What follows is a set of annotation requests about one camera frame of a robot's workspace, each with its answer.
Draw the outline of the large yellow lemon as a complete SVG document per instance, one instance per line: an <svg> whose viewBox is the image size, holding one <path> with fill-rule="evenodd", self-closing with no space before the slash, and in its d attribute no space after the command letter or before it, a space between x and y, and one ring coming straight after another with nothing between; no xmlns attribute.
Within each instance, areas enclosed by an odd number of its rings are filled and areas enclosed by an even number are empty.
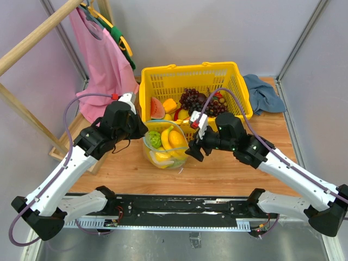
<svg viewBox="0 0 348 261"><path fill-rule="evenodd" d="M174 164L171 155L163 147L159 147L157 151L151 151L150 156L154 164L160 169L165 169Z"/></svg>

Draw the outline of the clear zip top bag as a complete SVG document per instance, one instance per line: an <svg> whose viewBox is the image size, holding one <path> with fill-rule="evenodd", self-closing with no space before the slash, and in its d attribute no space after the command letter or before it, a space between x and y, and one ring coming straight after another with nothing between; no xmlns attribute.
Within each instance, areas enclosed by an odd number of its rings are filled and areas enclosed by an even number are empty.
<svg viewBox="0 0 348 261"><path fill-rule="evenodd" d="M143 138L145 158L159 169L182 167L188 155L188 142L180 127L172 121L151 120L145 122L148 132Z"/></svg>

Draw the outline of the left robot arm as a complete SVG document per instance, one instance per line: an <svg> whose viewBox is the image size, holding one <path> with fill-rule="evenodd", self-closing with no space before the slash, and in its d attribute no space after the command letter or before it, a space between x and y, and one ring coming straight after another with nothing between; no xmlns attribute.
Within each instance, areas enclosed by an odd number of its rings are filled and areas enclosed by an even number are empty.
<svg viewBox="0 0 348 261"><path fill-rule="evenodd" d="M105 186L72 200L65 194L80 176L114 150L122 140L141 139L148 131L135 108L135 96L126 93L107 105L104 115L84 128L75 139L64 160L33 192L18 196L11 205L38 238L47 241L65 224L93 212L110 215L117 210L116 195Z"/></svg>

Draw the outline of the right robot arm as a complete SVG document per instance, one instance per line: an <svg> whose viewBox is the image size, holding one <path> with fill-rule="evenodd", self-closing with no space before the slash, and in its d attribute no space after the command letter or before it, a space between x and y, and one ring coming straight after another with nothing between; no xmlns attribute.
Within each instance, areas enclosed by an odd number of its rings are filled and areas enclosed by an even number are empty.
<svg viewBox="0 0 348 261"><path fill-rule="evenodd" d="M328 237L338 234L347 214L347 185L336 186L290 160L271 142L246 132L241 119L224 112L215 119L217 131L208 125L206 114L194 111L189 120L196 129L186 154L203 161L212 150L232 152L240 163L273 175L287 184L298 197L254 189L247 199L247 213L260 217L274 213L307 221Z"/></svg>

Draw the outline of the green custard apple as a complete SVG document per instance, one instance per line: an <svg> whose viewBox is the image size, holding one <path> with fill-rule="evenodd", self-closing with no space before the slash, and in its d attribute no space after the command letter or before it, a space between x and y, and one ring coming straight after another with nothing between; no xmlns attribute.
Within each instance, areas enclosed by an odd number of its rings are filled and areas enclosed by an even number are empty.
<svg viewBox="0 0 348 261"><path fill-rule="evenodd" d="M153 148L158 149L161 147L161 134L157 131L149 131L146 136L146 141Z"/></svg>

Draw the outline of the yellow mango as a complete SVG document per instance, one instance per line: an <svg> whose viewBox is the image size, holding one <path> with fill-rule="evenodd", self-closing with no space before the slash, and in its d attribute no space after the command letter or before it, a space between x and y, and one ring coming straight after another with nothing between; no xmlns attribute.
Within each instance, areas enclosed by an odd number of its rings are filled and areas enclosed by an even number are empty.
<svg viewBox="0 0 348 261"><path fill-rule="evenodd" d="M169 132L169 143L173 148L183 148L188 146L185 137L176 130L171 130Z"/></svg>

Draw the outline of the small yellow banana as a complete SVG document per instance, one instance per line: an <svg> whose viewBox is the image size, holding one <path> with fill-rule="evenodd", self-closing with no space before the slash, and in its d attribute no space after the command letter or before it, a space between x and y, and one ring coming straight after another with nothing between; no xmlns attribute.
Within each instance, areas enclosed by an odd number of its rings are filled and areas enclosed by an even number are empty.
<svg viewBox="0 0 348 261"><path fill-rule="evenodd" d="M169 132L173 130L173 126L170 126L169 128L165 129L161 133L161 143L166 152L168 152L172 157L179 159L180 155L173 150L172 146L169 143Z"/></svg>

